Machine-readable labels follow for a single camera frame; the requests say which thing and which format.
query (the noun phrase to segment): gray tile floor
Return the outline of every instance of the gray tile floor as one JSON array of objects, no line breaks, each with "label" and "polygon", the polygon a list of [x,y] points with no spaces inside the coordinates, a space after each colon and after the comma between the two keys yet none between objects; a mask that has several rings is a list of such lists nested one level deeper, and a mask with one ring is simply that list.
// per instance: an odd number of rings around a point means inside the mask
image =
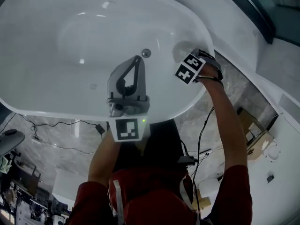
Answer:
[{"label": "gray tile floor", "polygon": [[[234,107],[245,108],[267,127],[274,116],[276,116],[274,109],[256,87],[232,64],[219,55],[216,56],[216,59],[222,66],[225,91]],[[190,155],[196,155],[199,132],[211,108],[212,102],[210,96],[205,92],[204,96],[194,107],[175,118],[181,139],[187,145]],[[0,130],[2,130],[12,115],[9,115],[0,125]],[[55,124],[58,121],[66,123],[74,122],[74,120],[70,119],[38,116],[27,116],[25,118],[33,121],[35,124]],[[100,123],[106,128],[106,122],[89,122]],[[30,127],[30,123],[26,122],[20,115],[16,115],[8,124],[7,129],[15,128],[26,134],[25,141],[17,147],[17,150],[22,153],[23,159],[34,163],[42,173],[41,186],[43,188],[46,188],[48,191],[52,190],[56,168],[61,168],[82,176],[87,175],[93,154],[83,154],[73,149],[61,149],[58,146],[75,148],[85,153],[94,152],[101,142],[101,136],[96,131],[94,125],[79,122],[71,126],[59,124],[56,127],[38,127],[37,134],[45,142],[43,144],[32,142],[30,135],[33,132]],[[214,113],[209,119],[201,140],[200,151],[206,149],[212,149],[213,153],[203,160],[199,166],[195,179],[197,183],[206,178],[217,177],[218,174],[223,172],[224,154]],[[188,170],[192,173],[194,169],[195,167],[192,166]]]}]

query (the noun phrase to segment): power strip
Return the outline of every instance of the power strip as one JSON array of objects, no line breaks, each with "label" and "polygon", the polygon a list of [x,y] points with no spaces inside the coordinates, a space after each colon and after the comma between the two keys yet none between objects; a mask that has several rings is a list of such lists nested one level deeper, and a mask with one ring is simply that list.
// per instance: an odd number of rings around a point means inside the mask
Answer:
[{"label": "power strip", "polygon": [[208,156],[209,154],[212,153],[211,149],[208,149],[206,151],[203,151],[202,153],[199,154],[199,161],[201,161],[205,156]]}]

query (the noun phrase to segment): glass panel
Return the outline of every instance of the glass panel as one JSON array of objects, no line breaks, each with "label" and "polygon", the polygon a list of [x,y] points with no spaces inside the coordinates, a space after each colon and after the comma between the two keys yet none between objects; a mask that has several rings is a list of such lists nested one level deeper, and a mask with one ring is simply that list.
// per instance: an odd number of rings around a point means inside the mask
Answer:
[{"label": "glass panel", "polygon": [[300,0],[259,0],[275,24],[275,37],[300,46]]}]

